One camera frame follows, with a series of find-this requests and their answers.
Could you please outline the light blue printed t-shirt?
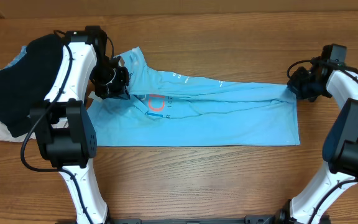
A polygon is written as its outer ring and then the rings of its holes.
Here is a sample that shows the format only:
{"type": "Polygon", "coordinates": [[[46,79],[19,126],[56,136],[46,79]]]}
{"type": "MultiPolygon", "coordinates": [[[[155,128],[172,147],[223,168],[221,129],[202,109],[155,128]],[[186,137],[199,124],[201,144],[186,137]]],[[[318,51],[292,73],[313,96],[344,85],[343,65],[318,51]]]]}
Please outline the light blue printed t-shirt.
{"type": "Polygon", "coordinates": [[[150,68],[140,48],[122,54],[128,100],[94,99],[99,146],[292,146],[296,98],[282,84],[188,77],[150,68]]]}

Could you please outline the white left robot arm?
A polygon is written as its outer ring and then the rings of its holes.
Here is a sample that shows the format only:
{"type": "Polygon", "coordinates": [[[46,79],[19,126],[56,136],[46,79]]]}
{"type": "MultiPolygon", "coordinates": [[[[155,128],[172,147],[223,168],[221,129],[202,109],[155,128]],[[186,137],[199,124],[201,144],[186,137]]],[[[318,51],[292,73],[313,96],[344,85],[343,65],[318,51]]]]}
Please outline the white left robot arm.
{"type": "Polygon", "coordinates": [[[97,137],[85,99],[92,83],[101,99],[128,100],[129,72],[120,57],[106,55],[112,40],[99,26],[53,33],[63,44],[63,57],[52,88],[30,110],[29,134],[35,135],[42,158],[50,161],[48,171],[63,178],[76,223],[112,223],[94,172],[97,137]]]}

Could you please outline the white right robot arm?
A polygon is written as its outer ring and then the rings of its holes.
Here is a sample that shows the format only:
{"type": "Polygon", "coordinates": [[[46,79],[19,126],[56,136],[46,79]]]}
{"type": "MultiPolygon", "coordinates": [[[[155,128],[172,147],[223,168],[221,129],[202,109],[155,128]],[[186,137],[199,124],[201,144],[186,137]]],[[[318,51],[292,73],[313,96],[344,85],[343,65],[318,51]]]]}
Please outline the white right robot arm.
{"type": "Polygon", "coordinates": [[[309,70],[300,67],[288,76],[288,87],[301,99],[334,98],[341,111],[323,144],[320,170],[267,223],[330,223],[326,210],[358,184],[358,70],[339,58],[309,63],[309,70]]]}

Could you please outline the blue denim garment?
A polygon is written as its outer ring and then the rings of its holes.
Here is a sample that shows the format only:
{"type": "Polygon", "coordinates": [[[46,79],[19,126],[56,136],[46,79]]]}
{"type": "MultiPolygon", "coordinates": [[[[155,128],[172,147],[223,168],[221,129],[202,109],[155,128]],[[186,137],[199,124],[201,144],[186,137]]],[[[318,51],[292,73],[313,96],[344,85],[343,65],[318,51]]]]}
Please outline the blue denim garment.
{"type": "Polygon", "coordinates": [[[26,55],[26,45],[23,45],[21,47],[21,51],[19,52],[18,55],[16,55],[11,62],[9,62],[4,68],[9,68],[13,65],[15,65],[18,61],[20,61],[25,55],[26,55]]]}

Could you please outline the black folded garment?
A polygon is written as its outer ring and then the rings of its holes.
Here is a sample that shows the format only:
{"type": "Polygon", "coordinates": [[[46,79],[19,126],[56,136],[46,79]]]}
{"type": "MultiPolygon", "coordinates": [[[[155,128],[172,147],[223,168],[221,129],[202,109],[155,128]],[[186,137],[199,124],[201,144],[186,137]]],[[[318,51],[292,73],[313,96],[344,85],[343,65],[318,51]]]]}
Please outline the black folded garment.
{"type": "Polygon", "coordinates": [[[29,111],[44,100],[57,77],[63,45],[49,34],[30,42],[24,56],[0,70],[0,122],[16,138],[32,127],[29,111]]]}

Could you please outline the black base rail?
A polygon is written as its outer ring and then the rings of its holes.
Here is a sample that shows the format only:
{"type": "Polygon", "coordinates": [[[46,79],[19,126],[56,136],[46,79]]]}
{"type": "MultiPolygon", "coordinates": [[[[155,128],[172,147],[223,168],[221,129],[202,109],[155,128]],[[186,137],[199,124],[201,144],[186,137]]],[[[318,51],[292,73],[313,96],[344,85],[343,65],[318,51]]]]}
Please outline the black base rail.
{"type": "Polygon", "coordinates": [[[141,219],[112,219],[107,224],[274,224],[288,223],[278,219],[275,215],[248,215],[244,218],[207,218],[207,219],[168,219],[168,220],[141,220],[141,219]]]}

